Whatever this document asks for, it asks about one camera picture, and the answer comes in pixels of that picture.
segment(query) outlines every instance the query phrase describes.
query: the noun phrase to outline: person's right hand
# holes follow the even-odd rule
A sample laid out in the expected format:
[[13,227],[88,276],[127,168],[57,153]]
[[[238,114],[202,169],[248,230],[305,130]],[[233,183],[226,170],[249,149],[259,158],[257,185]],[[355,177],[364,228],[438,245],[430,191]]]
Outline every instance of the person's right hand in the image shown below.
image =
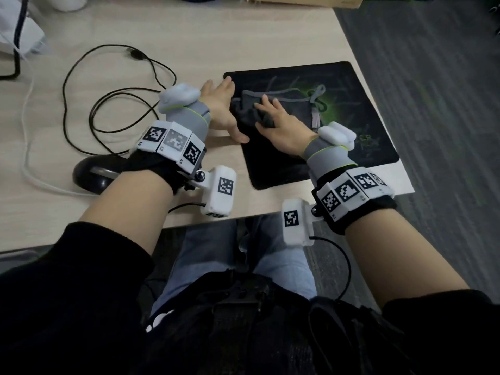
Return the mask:
[[288,114],[276,98],[270,103],[267,95],[263,95],[262,104],[256,102],[254,106],[269,113],[275,126],[266,128],[256,122],[255,127],[274,147],[285,154],[302,156],[305,148],[318,136],[297,117]]

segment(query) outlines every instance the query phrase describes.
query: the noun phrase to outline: wooden desk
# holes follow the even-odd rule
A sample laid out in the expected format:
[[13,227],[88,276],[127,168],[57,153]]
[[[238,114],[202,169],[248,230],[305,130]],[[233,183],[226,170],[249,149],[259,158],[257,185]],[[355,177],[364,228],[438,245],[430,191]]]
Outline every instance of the wooden desk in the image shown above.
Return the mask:
[[[201,86],[211,78],[222,80],[231,70],[296,66],[347,60],[353,64],[373,102],[363,75],[334,12],[327,8],[287,5],[251,5],[237,0],[190,4],[178,0],[91,0],[77,13],[48,12],[41,22],[53,53],[32,56],[35,90],[26,112],[31,171],[45,182],[64,189],[72,184],[74,166],[84,158],[64,140],[61,130],[61,85],[69,68],[87,50],[103,43],[135,46],[166,63],[179,81]],[[0,71],[11,71],[11,58],[0,57]],[[170,76],[159,70],[165,84]],[[16,82],[0,82],[0,251],[54,243],[65,226],[77,220],[92,197],[59,195],[33,187],[20,172],[23,143],[20,112],[30,74],[22,66]],[[85,59],[68,83],[68,129],[81,147],[104,151],[88,126],[91,106],[106,92],[127,86],[158,88],[147,62],[128,58],[121,49],[104,49]],[[157,96],[141,94],[155,102]],[[132,100],[107,103],[96,118],[101,128],[120,128],[142,115],[145,106]],[[105,138],[116,150],[130,148],[152,120],[136,129]],[[232,218],[276,212],[286,198],[313,201],[311,182],[297,182],[263,191],[251,187],[241,147],[227,136],[207,140],[203,168],[217,164],[238,173]],[[413,192],[401,162],[380,166],[376,173],[397,194]],[[198,191],[181,192],[173,205],[197,201]],[[165,227],[211,220],[197,207],[182,208],[168,216]]]

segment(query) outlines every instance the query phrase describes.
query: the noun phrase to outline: person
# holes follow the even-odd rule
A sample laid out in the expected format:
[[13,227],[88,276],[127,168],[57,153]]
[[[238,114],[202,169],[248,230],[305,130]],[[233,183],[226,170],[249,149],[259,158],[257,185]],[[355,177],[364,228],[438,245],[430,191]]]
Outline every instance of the person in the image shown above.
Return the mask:
[[[228,109],[231,79],[201,93],[211,127],[248,142]],[[304,156],[319,140],[278,100],[255,107],[272,117],[275,128],[256,127],[278,150]],[[345,226],[382,314],[317,296],[303,249],[285,246],[271,214],[246,220],[249,273],[234,270],[234,220],[188,227],[141,326],[136,297],[177,191],[170,183],[153,170],[123,172],[43,258],[0,277],[6,373],[494,371],[498,306],[389,204]]]

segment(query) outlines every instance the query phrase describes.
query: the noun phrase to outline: jeans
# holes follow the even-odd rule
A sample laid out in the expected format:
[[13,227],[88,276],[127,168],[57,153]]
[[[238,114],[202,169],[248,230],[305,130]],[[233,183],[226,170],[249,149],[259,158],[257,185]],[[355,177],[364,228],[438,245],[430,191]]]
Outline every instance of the jeans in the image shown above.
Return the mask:
[[[249,232],[247,255],[253,272],[270,277],[279,286],[307,299],[316,296],[303,247],[284,244],[281,214],[249,217],[245,224]],[[151,315],[202,275],[234,268],[236,233],[236,220],[188,227],[182,249]]]

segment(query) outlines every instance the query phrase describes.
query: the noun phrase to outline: cardboard box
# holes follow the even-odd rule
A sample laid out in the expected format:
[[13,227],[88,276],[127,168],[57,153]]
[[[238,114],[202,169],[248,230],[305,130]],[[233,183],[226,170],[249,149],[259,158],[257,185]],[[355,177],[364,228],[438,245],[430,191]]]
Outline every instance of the cardboard box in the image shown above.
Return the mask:
[[268,1],[281,2],[286,4],[302,4],[302,5],[318,5],[332,8],[334,6],[340,8],[359,8],[363,0],[253,0],[253,1]]

